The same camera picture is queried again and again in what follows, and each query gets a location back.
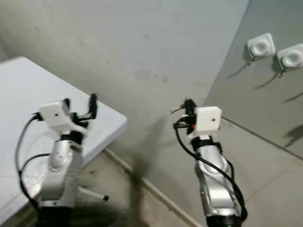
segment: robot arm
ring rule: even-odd
[[[240,227],[247,217],[244,199],[234,182],[231,163],[223,156],[220,143],[210,136],[219,130],[221,110],[215,106],[196,108],[191,99],[171,113],[179,109],[185,109],[186,114],[174,124],[174,129],[182,148],[197,160],[195,171],[208,226]],[[182,143],[179,128],[187,128],[194,153]]]
[[[60,139],[54,142],[47,171],[38,197],[38,227],[68,226],[78,191],[82,168],[82,141],[87,135],[88,120],[97,114],[97,97],[92,94],[89,111],[78,116],[69,112],[68,99],[39,108],[41,120],[56,131]]]

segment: gray wall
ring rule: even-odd
[[[253,0],[206,104],[225,118],[303,157],[303,68],[282,78],[276,58],[247,63],[245,43],[271,33],[276,50],[303,43],[302,0]]]
[[[128,130],[111,149],[204,223],[194,161],[172,130],[180,114],[168,111],[186,96],[203,103],[247,4],[0,0],[0,36],[13,52],[126,115]]]
[[[7,52],[7,50],[4,48],[2,41],[0,39],[0,62],[7,61],[8,59],[13,58],[13,57],[15,57],[15,55]]]

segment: black cable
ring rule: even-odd
[[[247,66],[248,66],[248,64],[245,63],[245,64],[244,64],[241,68],[239,68],[236,72],[234,72],[234,73],[228,75],[227,78],[230,79],[230,78],[233,78],[233,77],[237,76],[237,75],[238,75],[242,70],[244,70]]]
[[[37,120],[37,119],[38,119],[37,114],[35,114],[27,121],[27,123],[25,124],[25,126],[19,136],[17,146],[15,149],[15,166],[16,166],[16,170],[18,173],[18,177],[19,177],[19,185],[20,185],[20,188],[21,188],[21,191],[23,192],[23,194],[28,198],[29,202],[32,204],[32,206],[35,209],[38,209],[38,203],[37,203],[37,201],[35,201],[33,198],[30,197],[30,195],[28,194],[27,189],[22,181],[22,178],[21,178],[22,172],[20,171],[20,166],[19,166],[19,153],[20,153],[20,147],[21,147],[21,144],[22,144],[22,141],[23,141],[23,138],[24,138],[24,135],[25,135],[25,132],[26,132],[28,126],[30,125],[30,123],[32,121]]]
[[[227,159],[225,159],[225,160],[227,161],[227,163],[229,164],[229,166],[231,168],[232,180],[235,181],[235,169],[233,168],[233,165],[232,165],[232,163],[229,160],[227,160]]]
[[[28,158],[28,159],[24,162],[23,166],[22,166],[21,169],[20,169],[20,177],[22,177],[22,173],[23,173],[25,167],[27,166],[27,164],[28,164],[31,160],[33,160],[33,159],[35,159],[35,158],[37,158],[37,157],[44,157],[44,156],[49,156],[49,155],[50,155],[50,153],[43,153],[43,154],[33,155],[32,157]]]
[[[220,168],[218,168],[217,166],[215,166],[213,163],[201,158],[200,156],[196,155],[195,153],[191,152],[182,142],[181,138],[180,138],[180,135],[179,135],[179,132],[178,132],[178,128],[177,127],[174,127],[175,129],[175,133],[176,133],[176,137],[177,137],[177,140],[180,144],[180,146],[190,155],[192,156],[193,158],[195,158],[196,160],[198,161],[201,161],[207,165],[209,165],[210,167],[214,168],[215,170],[217,170],[219,173],[221,173],[231,184],[232,184],[232,187],[233,187],[233,190],[235,192],[235,195],[239,201],[239,204],[241,206],[241,221],[245,221],[245,219],[247,218],[247,210],[245,208],[245,201],[244,201],[244,198],[243,198],[243,195],[241,193],[241,190],[240,188],[237,186],[237,184],[233,181],[233,179],[228,176],[224,171],[222,171]]]

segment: white table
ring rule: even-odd
[[[30,60],[21,57],[0,64],[0,225],[27,203],[14,165],[14,149],[24,124],[42,104],[66,97],[71,99],[71,112],[87,112],[87,94]],[[83,144],[84,164],[125,130],[126,121],[125,116],[98,102],[97,118],[91,121]],[[51,152],[57,139],[45,122],[33,122],[24,138],[20,164],[32,155]],[[32,196],[40,189],[45,167],[46,158],[41,157],[33,160],[24,173]]]

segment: baseboard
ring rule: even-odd
[[[121,166],[128,174],[133,173],[133,168],[116,155],[113,151],[106,148],[104,152],[119,166]],[[172,210],[176,215],[178,215],[184,222],[192,227],[203,227],[196,220],[194,220],[189,214],[187,214],[181,207],[175,204],[168,196],[161,192],[155,185],[153,185],[146,178],[140,179],[142,185],[147,188],[154,196],[156,196],[160,201],[162,201],[170,210]]]

